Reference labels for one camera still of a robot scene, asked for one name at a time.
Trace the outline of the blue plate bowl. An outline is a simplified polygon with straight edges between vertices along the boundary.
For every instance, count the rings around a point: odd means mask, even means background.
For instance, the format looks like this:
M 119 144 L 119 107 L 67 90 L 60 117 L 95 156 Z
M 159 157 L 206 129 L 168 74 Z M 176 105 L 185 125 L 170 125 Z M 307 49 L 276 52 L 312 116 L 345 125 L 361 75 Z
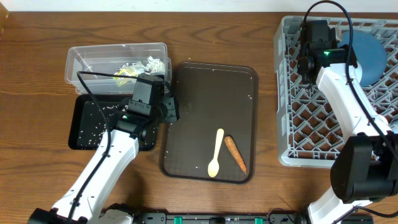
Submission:
M 378 82 L 387 64 L 387 54 L 382 43 L 371 34 L 354 30 L 353 53 L 362 68 L 359 84 L 366 87 Z

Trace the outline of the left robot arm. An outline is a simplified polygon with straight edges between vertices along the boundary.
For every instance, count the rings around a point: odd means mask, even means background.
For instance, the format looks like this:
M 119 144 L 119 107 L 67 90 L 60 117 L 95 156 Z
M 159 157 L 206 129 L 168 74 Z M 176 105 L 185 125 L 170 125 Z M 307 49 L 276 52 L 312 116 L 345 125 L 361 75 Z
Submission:
M 83 172 L 51 210 L 36 208 L 29 223 L 132 223 L 134 214 L 122 205 L 105 210 L 116 182 L 136 158 L 139 145 L 154 145 L 161 123 L 179 119 L 178 101 L 165 89 L 159 75 L 139 74 L 131 98 L 121 102 L 111 119 L 105 119 L 105 133 Z

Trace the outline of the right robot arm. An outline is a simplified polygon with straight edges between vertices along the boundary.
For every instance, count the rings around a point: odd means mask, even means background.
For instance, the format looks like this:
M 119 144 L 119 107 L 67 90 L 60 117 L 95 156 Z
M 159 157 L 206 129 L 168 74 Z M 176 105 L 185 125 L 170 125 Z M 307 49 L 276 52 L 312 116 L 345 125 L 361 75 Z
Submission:
M 341 223 L 358 210 L 397 195 L 397 134 L 377 114 L 361 88 L 362 68 L 355 56 L 353 23 L 349 42 L 338 46 L 336 29 L 326 20 L 304 19 L 297 69 L 328 100 L 345 145 L 330 169 L 330 188 L 295 218 L 296 223 Z

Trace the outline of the yellow green snack wrapper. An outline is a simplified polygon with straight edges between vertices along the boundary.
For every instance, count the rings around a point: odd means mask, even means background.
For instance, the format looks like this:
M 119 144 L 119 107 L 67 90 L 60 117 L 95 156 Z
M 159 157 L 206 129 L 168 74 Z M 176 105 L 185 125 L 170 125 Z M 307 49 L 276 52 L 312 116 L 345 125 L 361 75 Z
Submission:
M 124 64 L 114 74 L 116 76 L 137 77 L 138 75 L 145 72 L 146 72 L 146 67 L 141 62 L 134 62 L 134 63 L 131 62 Z

